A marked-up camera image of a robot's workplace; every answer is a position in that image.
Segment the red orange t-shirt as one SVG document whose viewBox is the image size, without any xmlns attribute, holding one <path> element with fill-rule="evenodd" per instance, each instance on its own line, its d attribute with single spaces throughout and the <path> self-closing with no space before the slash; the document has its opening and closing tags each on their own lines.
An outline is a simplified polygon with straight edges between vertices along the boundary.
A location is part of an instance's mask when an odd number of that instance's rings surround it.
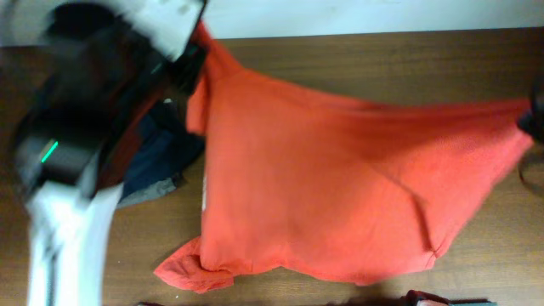
<svg viewBox="0 0 544 306">
<path fill-rule="evenodd" d="M 526 98 L 385 105 L 208 51 L 186 127 L 206 141 L 201 234 L 157 268 L 203 293 L 278 267 L 359 286 L 434 266 L 531 147 Z"/>
</svg>

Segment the folded navy blue t-shirt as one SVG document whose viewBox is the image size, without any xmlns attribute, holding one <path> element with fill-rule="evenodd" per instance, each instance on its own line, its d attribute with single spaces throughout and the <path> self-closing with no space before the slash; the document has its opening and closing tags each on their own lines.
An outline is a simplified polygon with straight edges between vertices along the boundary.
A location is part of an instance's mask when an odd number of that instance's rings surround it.
<svg viewBox="0 0 544 306">
<path fill-rule="evenodd" d="M 141 202 L 177 189 L 182 172 L 204 151 L 200 137 L 186 130 L 172 100 L 153 106 L 138 125 L 142 145 L 123 177 L 124 201 Z"/>
</svg>

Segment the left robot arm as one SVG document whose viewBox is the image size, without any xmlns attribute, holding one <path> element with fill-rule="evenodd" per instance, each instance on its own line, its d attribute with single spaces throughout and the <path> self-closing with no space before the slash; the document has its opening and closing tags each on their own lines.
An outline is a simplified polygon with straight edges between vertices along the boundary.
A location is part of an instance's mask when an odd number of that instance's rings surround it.
<svg viewBox="0 0 544 306">
<path fill-rule="evenodd" d="M 14 169 L 30 216 L 30 305 L 99 305 L 118 207 L 175 190 L 204 151 L 190 97 L 207 50 L 203 1 L 58 1 L 43 32 L 54 72 L 16 128 Z"/>
</svg>

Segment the folded grey t-shirt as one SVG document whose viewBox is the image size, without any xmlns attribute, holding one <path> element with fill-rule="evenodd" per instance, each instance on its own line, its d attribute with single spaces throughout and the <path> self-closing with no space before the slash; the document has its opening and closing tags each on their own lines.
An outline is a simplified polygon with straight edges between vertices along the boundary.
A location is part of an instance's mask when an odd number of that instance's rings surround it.
<svg viewBox="0 0 544 306">
<path fill-rule="evenodd" d="M 171 99 L 157 103 L 137 126 L 142 143 L 123 177 L 119 208 L 155 200 L 175 190 L 173 176 L 180 165 L 174 156 L 180 127 L 178 108 Z"/>
</svg>

